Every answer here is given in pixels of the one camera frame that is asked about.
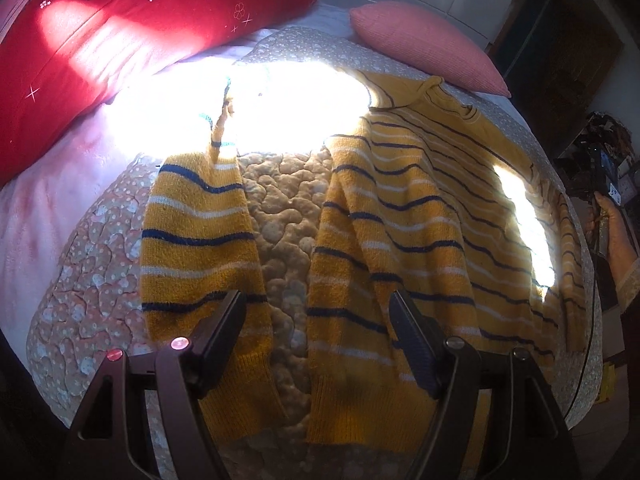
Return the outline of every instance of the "sweater cuff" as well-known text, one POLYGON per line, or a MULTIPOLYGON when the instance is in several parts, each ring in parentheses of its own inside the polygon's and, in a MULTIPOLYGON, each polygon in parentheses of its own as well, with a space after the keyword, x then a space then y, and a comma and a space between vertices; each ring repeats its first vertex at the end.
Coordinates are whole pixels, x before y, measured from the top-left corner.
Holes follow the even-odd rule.
POLYGON ((620 310, 624 312, 640 292, 640 258, 636 258, 624 278, 616 285, 620 310))

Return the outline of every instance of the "yellow striped sweater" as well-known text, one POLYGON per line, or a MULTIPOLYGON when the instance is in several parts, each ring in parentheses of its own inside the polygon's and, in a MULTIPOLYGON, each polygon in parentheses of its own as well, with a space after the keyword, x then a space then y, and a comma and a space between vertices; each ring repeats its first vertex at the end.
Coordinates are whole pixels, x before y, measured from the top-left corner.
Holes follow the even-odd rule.
MULTIPOLYGON (((478 349, 529 348, 551 380, 561 316, 569 350, 585 346, 580 245, 562 194, 441 79, 345 72, 367 88, 370 105, 353 130, 325 140, 334 169, 308 276, 307 438, 412 451, 433 402, 399 349, 390 294, 403 287, 447 335, 478 349)), ((161 168, 141 257, 143 269, 164 269, 141 278, 155 339, 187 333, 227 289, 249 297, 222 384, 202 403, 219 441, 282 416, 250 216, 234 147, 223 140, 226 110, 206 153, 161 168), (203 272, 212 264, 216 272, 203 272)), ((486 399, 479 407, 486 412, 486 399)))

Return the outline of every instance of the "human hand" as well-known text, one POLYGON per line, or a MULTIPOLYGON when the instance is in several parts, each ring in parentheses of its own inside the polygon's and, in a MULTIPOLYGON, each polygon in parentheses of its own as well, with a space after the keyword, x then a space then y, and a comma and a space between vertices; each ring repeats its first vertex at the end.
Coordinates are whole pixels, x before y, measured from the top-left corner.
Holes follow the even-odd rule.
MULTIPOLYGON (((609 262, 613 281, 616 283, 616 286, 619 286, 622 284, 622 279, 625 277, 626 272, 631 268, 631 265, 633 265, 638 256, 626 234, 625 222, 620 210, 609 197, 602 196, 598 192, 595 193, 595 197, 600 206, 600 216, 609 217, 609 251, 607 261, 609 262)), ((592 208, 590 208, 589 215, 590 218, 585 231, 595 236, 596 233, 594 231, 599 219, 593 218, 592 208)))

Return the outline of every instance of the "person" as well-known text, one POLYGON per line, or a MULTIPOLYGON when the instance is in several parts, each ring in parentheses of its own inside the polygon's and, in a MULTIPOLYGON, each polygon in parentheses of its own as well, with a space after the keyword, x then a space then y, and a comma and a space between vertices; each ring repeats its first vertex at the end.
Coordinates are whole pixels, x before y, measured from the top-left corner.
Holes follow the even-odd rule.
MULTIPOLYGON (((616 284, 625 343, 629 386, 629 425, 640 424, 640 258, 626 232, 622 213, 609 199, 596 192, 601 214, 609 217, 607 261, 616 284)), ((585 231, 596 227, 593 211, 585 231)))

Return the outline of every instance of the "red floral pillow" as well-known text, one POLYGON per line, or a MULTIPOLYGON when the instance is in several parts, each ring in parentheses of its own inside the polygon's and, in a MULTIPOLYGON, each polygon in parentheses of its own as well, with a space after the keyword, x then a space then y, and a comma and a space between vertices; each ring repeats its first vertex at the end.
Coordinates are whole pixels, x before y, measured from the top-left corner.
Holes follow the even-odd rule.
POLYGON ((30 0, 0 44, 0 187, 132 78, 315 1, 30 0))

